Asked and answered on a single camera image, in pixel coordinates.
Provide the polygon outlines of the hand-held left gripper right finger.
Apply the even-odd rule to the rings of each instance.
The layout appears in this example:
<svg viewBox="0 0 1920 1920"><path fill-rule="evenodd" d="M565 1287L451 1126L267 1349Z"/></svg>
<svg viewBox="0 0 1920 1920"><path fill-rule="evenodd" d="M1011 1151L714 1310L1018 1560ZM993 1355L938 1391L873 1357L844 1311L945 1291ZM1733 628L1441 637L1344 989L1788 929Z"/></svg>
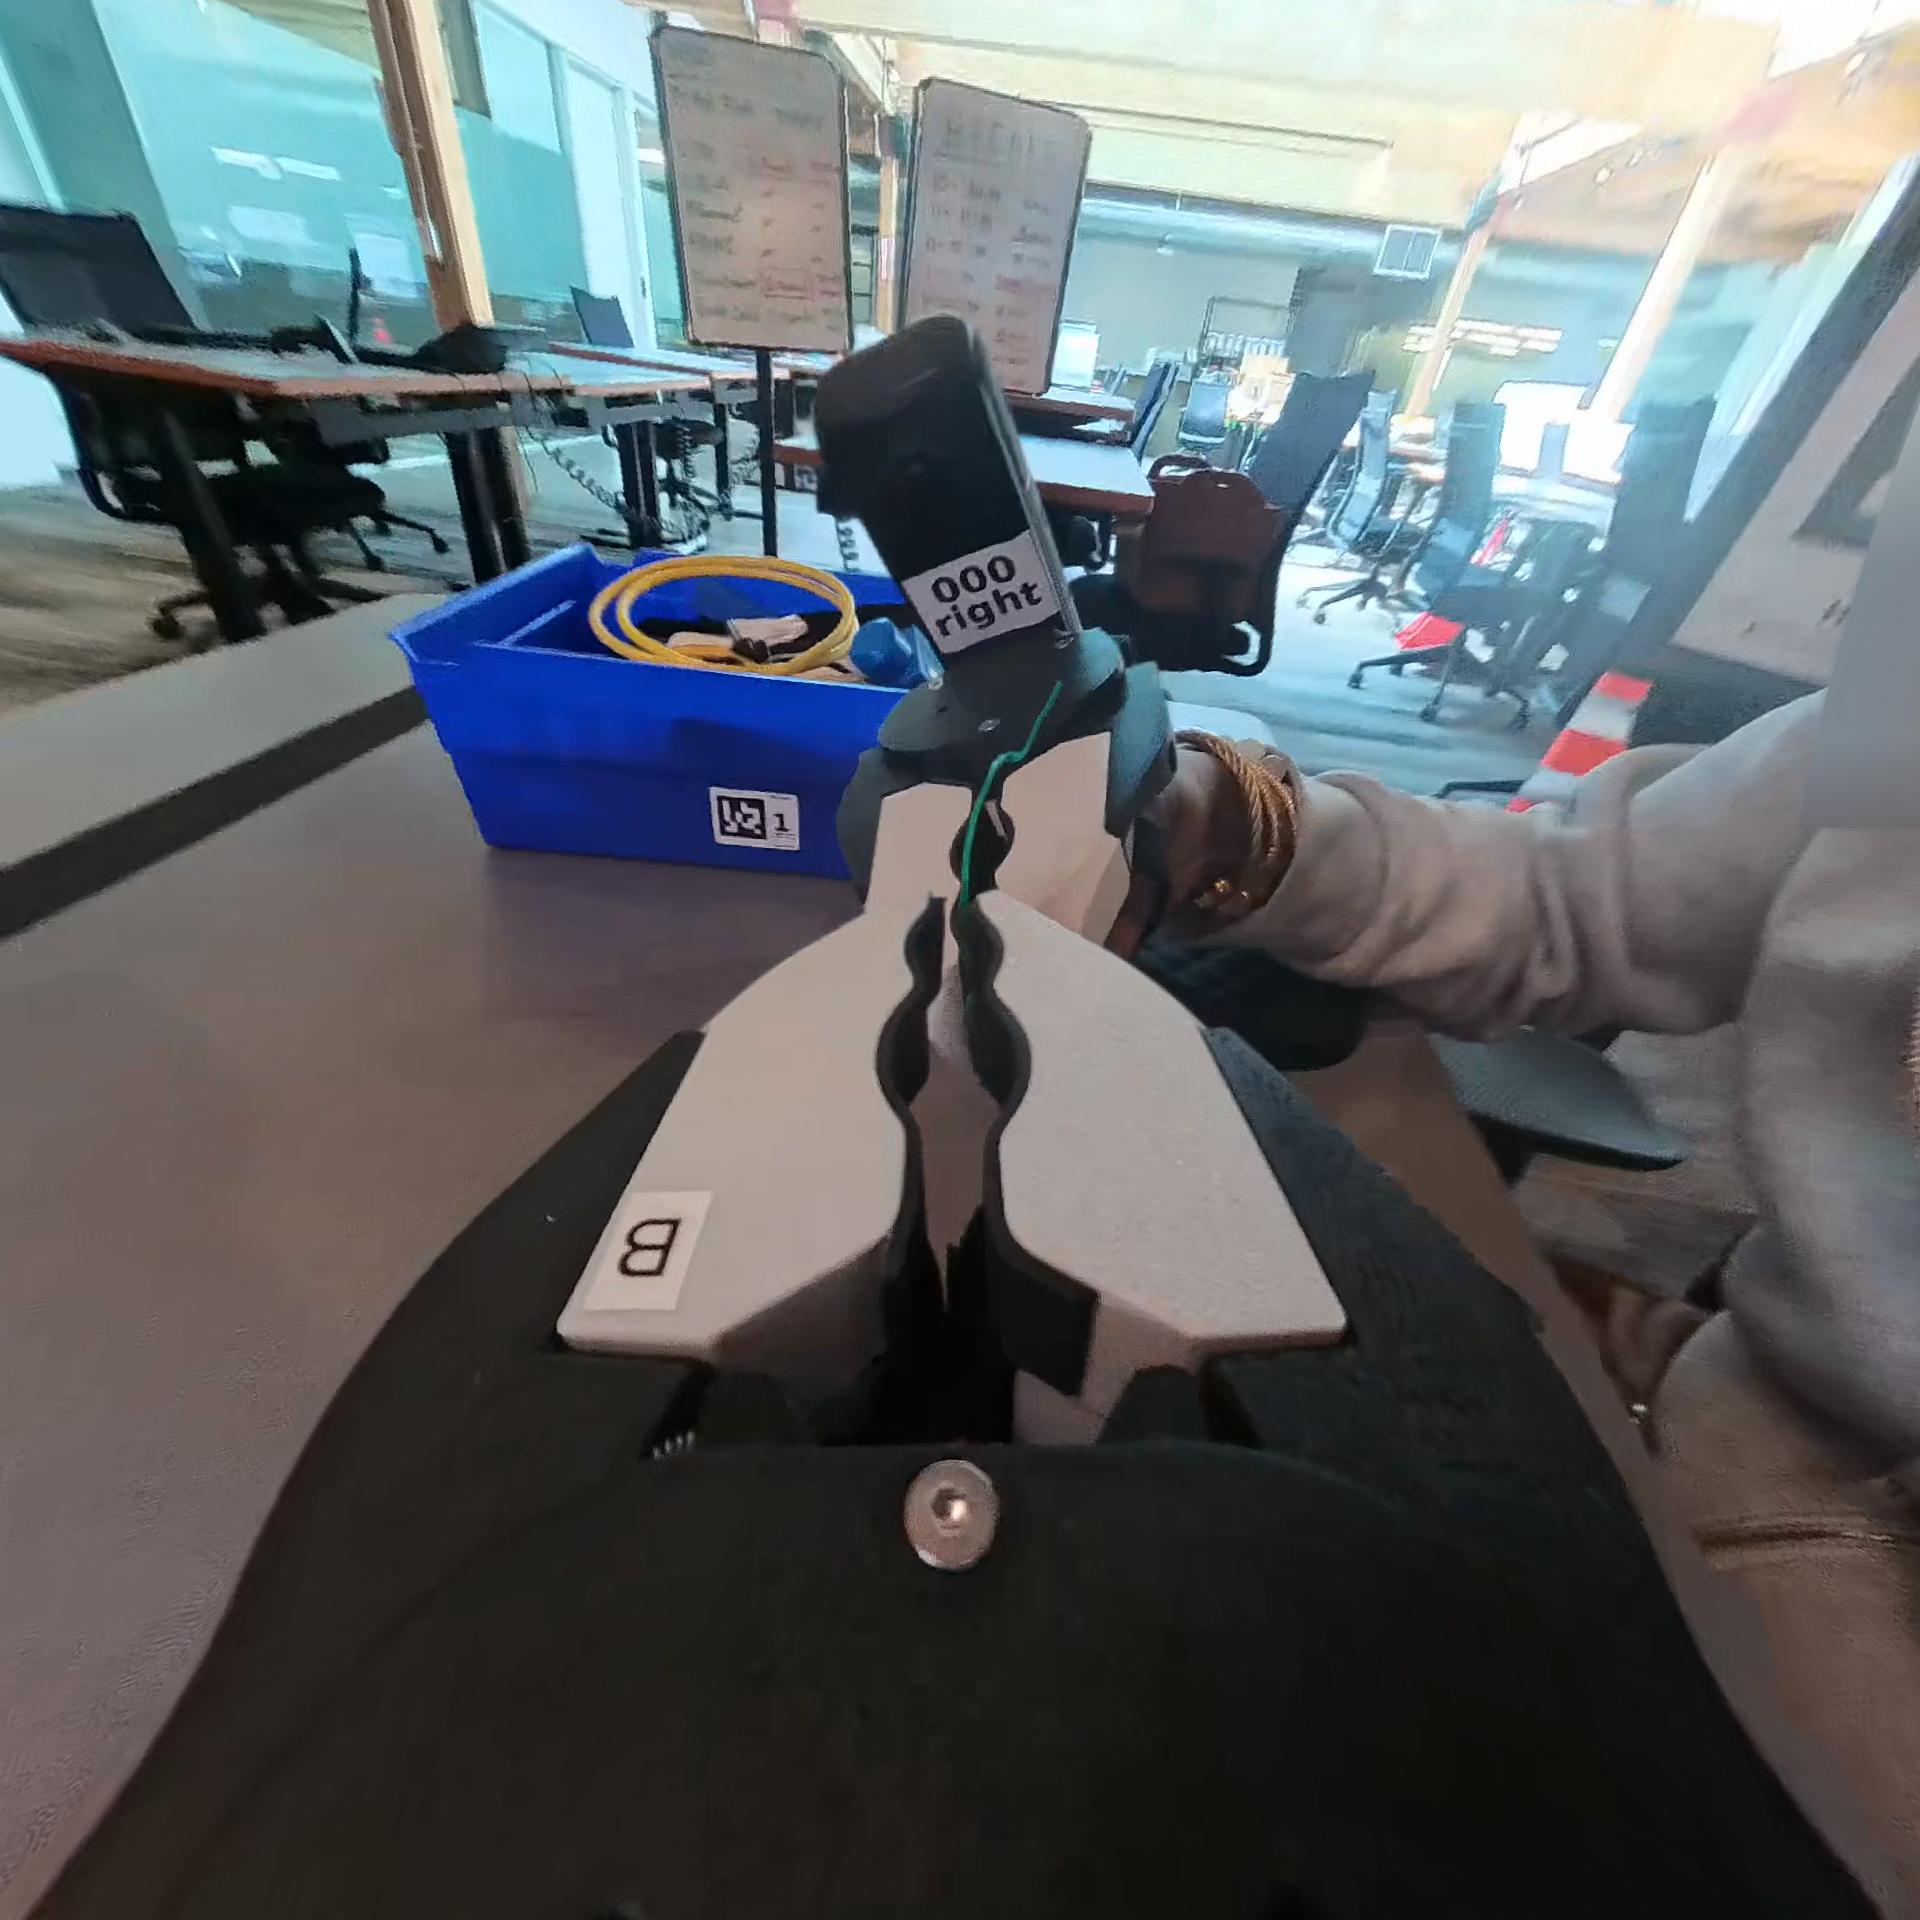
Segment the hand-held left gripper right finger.
<svg viewBox="0 0 1920 1920"><path fill-rule="evenodd" d="M1251 1105L1290 1084L1111 950L1008 895L951 915L968 1055L995 1102L983 1305L1012 1435L1091 1444L1144 1374L1323 1351L1348 1317Z"/></svg>

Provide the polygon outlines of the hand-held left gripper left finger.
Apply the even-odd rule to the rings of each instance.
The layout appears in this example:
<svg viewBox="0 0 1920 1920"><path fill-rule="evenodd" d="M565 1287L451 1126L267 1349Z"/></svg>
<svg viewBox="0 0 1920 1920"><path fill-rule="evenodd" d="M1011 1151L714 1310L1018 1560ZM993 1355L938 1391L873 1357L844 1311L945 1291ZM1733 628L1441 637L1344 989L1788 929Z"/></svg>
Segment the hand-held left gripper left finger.
<svg viewBox="0 0 1920 1920"><path fill-rule="evenodd" d="M706 1022L560 1310L562 1349L762 1375L831 1440L946 1424L914 1120L946 929L945 895L873 905Z"/></svg>

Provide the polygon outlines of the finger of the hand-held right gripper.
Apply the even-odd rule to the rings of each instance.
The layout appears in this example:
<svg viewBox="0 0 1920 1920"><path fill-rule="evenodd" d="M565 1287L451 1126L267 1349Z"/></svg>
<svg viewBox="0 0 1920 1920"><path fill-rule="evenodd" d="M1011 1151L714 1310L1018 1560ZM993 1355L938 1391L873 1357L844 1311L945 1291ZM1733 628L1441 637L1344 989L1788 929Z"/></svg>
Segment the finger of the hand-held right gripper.
<svg viewBox="0 0 1920 1920"><path fill-rule="evenodd" d="M1131 868L1125 830L1109 828L1111 768L1111 735L1075 735L1001 775L995 798L1012 840L977 905L983 941L1050 924L1113 950Z"/></svg>
<svg viewBox="0 0 1920 1920"><path fill-rule="evenodd" d="M881 803L865 900L869 944L901 944L929 908L946 934L963 886L954 847L972 813L973 790L960 783L914 783Z"/></svg>

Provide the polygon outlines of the green wire twist tie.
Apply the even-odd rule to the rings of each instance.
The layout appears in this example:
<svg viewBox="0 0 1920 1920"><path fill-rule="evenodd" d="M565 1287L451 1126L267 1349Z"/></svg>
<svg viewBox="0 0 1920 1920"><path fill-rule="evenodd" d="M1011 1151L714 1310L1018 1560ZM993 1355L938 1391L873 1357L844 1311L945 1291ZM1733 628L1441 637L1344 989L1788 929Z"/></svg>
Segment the green wire twist tie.
<svg viewBox="0 0 1920 1920"><path fill-rule="evenodd" d="M1008 782L1053 744L1053 712L1064 707L1066 679L1042 696L1025 737L996 752L968 807L957 837L955 897L948 932L957 941L977 921L979 903L996 886L999 864L1012 853L1018 830L1005 798Z"/></svg>

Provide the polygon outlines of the wooden office desk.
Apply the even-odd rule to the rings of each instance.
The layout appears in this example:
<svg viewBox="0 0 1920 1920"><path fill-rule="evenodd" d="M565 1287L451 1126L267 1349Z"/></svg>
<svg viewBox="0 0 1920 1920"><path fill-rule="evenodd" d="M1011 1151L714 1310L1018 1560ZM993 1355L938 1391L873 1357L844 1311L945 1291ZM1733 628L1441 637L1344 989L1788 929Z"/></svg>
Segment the wooden office desk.
<svg viewBox="0 0 1920 1920"><path fill-rule="evenodd" d="M657 478L644 430L697 415L711 395L701 374L631 371L593 379L567 371L504 368L452 374L346 363L325 351L260 351L203 342L96 340L74 331L7 336L11 366L67 395L107 399L152 455L160 502L175 518L221 640L266 633L258 591L267 574L240 558L229 513L193 444L196 414L221 412L243 446L306 430L327 448L441 440L459 505L467 572L484 585L532 558L511 433L539 425L610 432L624 473Z"/></svg>

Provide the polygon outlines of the brown leather chair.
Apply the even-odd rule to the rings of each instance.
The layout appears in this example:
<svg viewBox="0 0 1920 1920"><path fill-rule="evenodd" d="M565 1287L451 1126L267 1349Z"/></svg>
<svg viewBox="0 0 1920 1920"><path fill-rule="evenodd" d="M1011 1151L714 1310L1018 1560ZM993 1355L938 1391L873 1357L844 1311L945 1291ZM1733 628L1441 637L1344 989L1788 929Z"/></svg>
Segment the brown leather chair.
<svg viewBox="0 0 1920 1920"><path fill-rule="evenodd" d="M1133 657L1168 672L1261 676L1299 509L1191 453L1157 459L1147 485L1152 511L1116 549Z"/></svg>

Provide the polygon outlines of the blue bin with tag label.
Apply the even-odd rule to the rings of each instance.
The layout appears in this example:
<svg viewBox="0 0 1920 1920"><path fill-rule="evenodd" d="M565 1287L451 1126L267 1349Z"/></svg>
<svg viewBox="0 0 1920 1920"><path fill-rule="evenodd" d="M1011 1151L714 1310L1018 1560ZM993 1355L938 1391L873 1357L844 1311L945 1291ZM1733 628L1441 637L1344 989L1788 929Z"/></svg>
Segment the blue bin with tag label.
<svg viewBox="0 0 1920 1920"><path fill-rule="evenodd" d="M491 847L847 880L835 813L905 688L609 646L591 607L639 565L571 543L394 628Z"/></svg>

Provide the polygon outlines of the black office chair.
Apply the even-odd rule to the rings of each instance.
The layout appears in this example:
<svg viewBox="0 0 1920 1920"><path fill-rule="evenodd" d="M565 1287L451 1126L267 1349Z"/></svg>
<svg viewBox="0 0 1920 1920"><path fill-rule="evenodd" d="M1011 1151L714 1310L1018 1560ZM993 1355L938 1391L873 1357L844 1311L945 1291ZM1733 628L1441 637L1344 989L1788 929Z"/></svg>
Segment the black office chair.
<svg viewBox="0 0 1920 1920"><path fill-rule="evenodd" d="M5 203L2 287L31 336L61 331L107 348L203 333L129 212ZM88 502L114 521L170 526L184 543L199 587L154 605L163 640L185 635L193 607L211 613L221 640L243 640L260 633L266 607L298 627L373 600L323 572L316 536L352 541L365 572L387 566L369 532L402 529L451 556L440 529L399 513L369 478L388 456L380 444L330 446L300 415L264 415L249 395L196 381L39 374L56 389Z"/></svg>
<svg viewBox="0 0 1920 1920"><path fill-rule="evenodd" d="M1425 524L1396 521L1365 581L1367 587L1377 587L1395 575L1418 591L1425 613L1457 628L1447 643L1365 657L1348 675L1348 685L1361 688L1373 668L1388 668L1396 676L1419 660L1441 660L1437 684L1419 709L1426 724L1441 720L1445 694L1466 655L1467 633L1493 633L1511 613L1514 587L1506 575L1475 560L1493 518L1503 433L1504 406L1491 399L1457 404L1434 513Z"/></svg>

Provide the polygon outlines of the orange traffic cone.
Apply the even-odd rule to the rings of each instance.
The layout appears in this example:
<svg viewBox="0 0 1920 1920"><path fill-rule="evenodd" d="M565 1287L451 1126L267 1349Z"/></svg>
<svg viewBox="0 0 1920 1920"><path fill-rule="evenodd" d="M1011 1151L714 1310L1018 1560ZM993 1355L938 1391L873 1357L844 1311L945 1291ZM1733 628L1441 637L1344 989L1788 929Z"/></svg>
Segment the orange traffic cone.
<svg viewBox="0 0 1920 1920"><path fill-rule="evenodd" d="M1568 804L1580 780L1628 752L1635 723L1650 693L1653 679L1620 670L1602 672L1576 702L1546 756L1504 808L1530 812Z"/></svg>

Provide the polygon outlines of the person's grey hoodie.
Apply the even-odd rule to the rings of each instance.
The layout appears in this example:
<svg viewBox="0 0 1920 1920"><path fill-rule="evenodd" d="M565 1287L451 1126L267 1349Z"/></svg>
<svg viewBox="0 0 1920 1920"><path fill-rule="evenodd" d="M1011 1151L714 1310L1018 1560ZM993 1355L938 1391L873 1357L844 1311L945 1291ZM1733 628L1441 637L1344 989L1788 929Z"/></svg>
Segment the person's grey hoodie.
<svg viewBox="0 0 1920 1920"><path fill-rule="evenodd" d="M1653 1401L1712 1573L1760 1623L1789 1776L1915 1915L1915 828L1808 782L1825 694L1625 807L1645 1016L1731 1024L1759 1207Z"/></svg>

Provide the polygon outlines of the large printed tag board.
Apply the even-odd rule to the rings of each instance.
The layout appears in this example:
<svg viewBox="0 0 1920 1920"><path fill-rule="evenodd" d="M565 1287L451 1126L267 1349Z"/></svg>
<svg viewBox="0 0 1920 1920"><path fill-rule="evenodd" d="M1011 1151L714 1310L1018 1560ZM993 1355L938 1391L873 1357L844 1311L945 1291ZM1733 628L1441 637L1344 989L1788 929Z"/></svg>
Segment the large printed tag board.
<svg viewBox="0 0 1920 1920"><path fill-rule="evenodd" d="M1699 517L1703 556L1671 646L1825 684L1915 422L1915 158L1839 292L1739 427Z"/></svg>

